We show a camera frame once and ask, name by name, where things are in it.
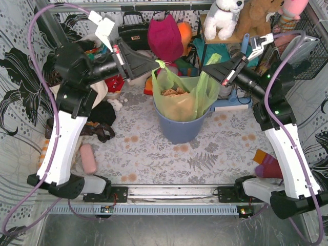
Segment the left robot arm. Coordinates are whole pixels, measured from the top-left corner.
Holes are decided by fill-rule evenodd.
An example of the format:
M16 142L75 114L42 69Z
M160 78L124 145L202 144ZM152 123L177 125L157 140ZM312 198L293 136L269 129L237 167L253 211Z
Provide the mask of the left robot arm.
M97 97L91 85L116 74L136 79L159 66L159 62L132 50L120 38L94 60L76 43L58 48L55 69L63 82L56 97L52 135L44 162L37 173L28 176L27 183L59 198L76 199L82 194L85 202L113 201L110 180L97 175L81 177L70 171L78 138Z

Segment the green plastic trash bag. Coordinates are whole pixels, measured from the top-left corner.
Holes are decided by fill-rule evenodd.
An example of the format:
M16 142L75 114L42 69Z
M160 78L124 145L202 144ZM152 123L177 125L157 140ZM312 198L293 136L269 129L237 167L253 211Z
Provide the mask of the green plastic trash bag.
M220 86L205 72L198 77L178 76L164 61L156 62L159 73L152 70L153 100L164 117L174 121L196 120L218 99Z

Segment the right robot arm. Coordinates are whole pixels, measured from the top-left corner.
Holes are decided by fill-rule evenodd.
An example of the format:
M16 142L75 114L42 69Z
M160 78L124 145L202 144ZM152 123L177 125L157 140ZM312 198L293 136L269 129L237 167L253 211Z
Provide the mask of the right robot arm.
M245 176L236 180L237 194L268 203L280 219L326 205L327 192L310 172L300 146L295 115L285 98L295 83L293 67L286 61L275 62L258 75L247 67L248 62L239 53L224 63L203 66L202 70L221 85L235 84L258 99L253 114L274 149L284 183L279 186Z

